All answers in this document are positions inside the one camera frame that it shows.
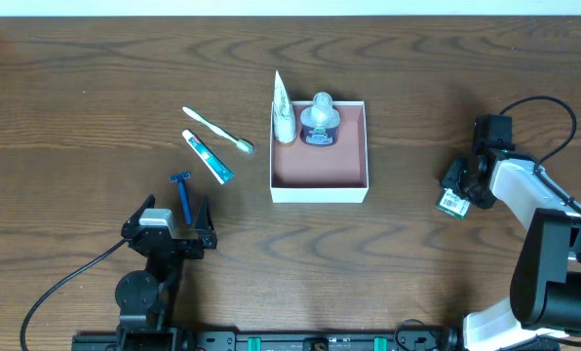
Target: bottle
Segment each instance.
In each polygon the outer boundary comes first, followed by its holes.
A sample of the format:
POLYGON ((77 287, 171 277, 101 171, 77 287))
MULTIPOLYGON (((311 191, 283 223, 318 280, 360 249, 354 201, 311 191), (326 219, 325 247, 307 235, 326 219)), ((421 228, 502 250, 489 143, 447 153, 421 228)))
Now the bottle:
POLYGON ((281 143, 293 142, 297 135, 297 121, 289 95, 278 71, 275 71, 273 105, 273 135, 275 139, 281 143))
POLYGON ((301 112, 301 141, 308 145, 330 146, 337 141, 340 114, 328 93, 318 93, 313 105, 301 112))

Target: white wall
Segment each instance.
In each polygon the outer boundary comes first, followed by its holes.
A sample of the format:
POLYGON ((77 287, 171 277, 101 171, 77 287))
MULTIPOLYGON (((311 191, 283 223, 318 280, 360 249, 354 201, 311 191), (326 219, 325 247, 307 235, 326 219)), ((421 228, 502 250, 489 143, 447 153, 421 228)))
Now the white wall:
POLYGON ((581 0, 0 0, 0 16, 581 15, 581 0))

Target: toothbrush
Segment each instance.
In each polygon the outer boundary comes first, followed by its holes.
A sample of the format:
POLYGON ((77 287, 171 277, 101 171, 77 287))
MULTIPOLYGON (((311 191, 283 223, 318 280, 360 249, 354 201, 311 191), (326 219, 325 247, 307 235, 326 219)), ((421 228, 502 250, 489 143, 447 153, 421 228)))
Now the toothbrush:
POLYGON ((236 144, 236 147, 239 148, 239 150, 247 153, 253 153, 253 146, 250 143, 242 139, 236 139, 235 137, 229 135, 220 127, 207 121, 204 117, 202 117, 199 113, 195 112, 193 109, 188 107, 182 107, 182 111, 184 111, 184 113, 186 113, 187 116, 193 118, 194 120, 210 128, 211 131, 213 131, 216 135, 220 137, 225 137, 226 139, 233 141, 236 144))

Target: green connector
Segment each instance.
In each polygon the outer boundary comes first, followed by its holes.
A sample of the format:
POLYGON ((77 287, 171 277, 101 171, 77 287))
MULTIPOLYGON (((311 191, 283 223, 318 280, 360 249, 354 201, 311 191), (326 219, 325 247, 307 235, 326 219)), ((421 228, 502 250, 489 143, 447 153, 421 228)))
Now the green connector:
POLYGON ((248 339, 248 351, 260 351, 259 337, 250 337, 248 339))
POLYGON ((374 351, 387 351, 387 350, 388 350, 388 340, 385 337, 376 337, 374 351))
POLYGON ((455 195, 453 190, 445 189, 438 200, 437 207, 455 218, 464 219, 470 208, 470 202, 455 195))

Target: razor head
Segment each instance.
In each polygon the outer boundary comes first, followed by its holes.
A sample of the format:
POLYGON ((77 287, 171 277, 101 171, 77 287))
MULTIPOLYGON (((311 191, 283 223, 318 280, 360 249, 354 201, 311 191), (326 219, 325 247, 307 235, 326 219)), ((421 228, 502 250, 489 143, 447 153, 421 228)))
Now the razor head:
POLYGON ((188 179, 188 178, 191 178, 191 173, 190 172, 183 172, 181 174, 170 176, 170 181, 177 182, 177 181, 181 181, 183 179, 188 179))

